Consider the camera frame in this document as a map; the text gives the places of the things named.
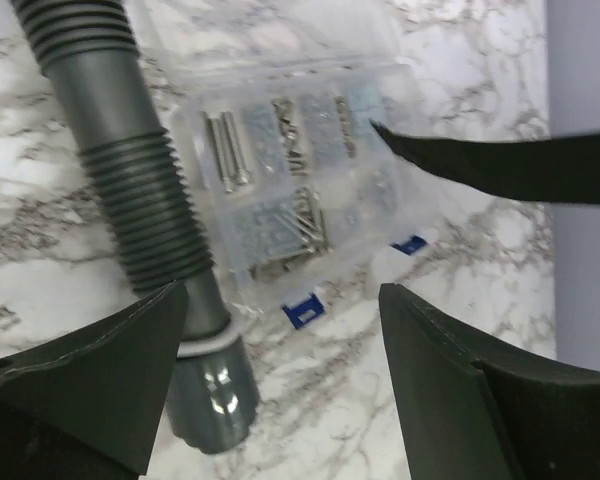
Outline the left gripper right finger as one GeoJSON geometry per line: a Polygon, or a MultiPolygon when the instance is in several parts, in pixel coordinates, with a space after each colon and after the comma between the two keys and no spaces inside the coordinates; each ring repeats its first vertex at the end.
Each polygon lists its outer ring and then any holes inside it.
{"type": "Polygon", "coordinates": [[[508,344],[398,284],[378,299],[414,479],[600,479],[600,372],[508,344]]]}

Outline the black folding umbrella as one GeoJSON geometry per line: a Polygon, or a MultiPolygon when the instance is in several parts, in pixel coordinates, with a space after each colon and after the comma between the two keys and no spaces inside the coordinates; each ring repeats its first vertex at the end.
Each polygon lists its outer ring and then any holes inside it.
{"type": "Polygon", "coordinates": [[[371,125],[395,155],[436,177],[517,201],[600,205],[600,133],[487,143],[371,125]]]}

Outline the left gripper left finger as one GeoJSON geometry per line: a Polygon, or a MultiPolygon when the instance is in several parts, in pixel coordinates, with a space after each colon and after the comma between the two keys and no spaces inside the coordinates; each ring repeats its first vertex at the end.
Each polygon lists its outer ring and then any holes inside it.
{"type": "Polygon", "coordinates": [[[0,479],[147,472],[187,312],[171,283],[122,311],[0,358],[0,479]]]}

